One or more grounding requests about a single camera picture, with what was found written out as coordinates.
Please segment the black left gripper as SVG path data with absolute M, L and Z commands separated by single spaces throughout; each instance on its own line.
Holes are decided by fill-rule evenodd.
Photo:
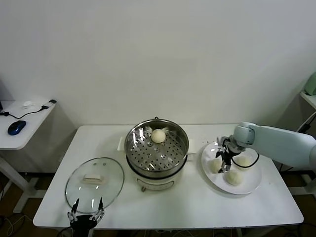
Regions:
M 76 216 L 78 205 L 79 198 L 72 206 L 71 211 L 67 213 L 70 227 L 73 230 L 73 237 L 88 237 L 89 231 L 97 226 L 97 222 L 99 222 L 105 214 L 103 200 L 101 197 L 98 210 L 93 215 Z

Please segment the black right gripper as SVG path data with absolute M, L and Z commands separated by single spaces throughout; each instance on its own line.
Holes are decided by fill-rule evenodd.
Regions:
M 227 145 L 222 145 L 222 147 L 218 148 L 215 155 L 216 158 L 218 158 L 219 156 L 222 157 L 223 163 L 221 165 L 221 168 L 218 170 L 218 173 L 229 172 L 234 153 L 228 148 Z

